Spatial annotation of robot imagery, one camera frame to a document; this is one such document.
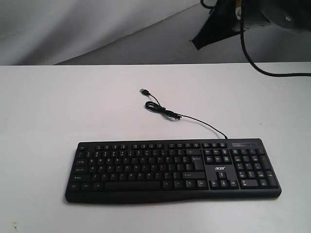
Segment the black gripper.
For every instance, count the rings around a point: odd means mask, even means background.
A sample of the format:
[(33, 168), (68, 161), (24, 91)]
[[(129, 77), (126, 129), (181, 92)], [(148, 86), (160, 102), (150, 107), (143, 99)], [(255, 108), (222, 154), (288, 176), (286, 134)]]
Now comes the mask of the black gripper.
[(271, 22), (260, 11), (259, 0), (218, 0), (210, 7), (209, 17), (191, 40), (196, 50), (240, 35)]

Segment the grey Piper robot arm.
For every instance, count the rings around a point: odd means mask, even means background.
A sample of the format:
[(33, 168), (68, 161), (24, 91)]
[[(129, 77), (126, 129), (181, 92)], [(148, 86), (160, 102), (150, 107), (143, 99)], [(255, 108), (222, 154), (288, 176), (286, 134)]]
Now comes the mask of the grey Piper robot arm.
[(311, 30), (309, 0), (218, 0), (192, 44), (200, 50), (239, 35), (241, 14), (244, 31), (272, 25), (291, 32)]

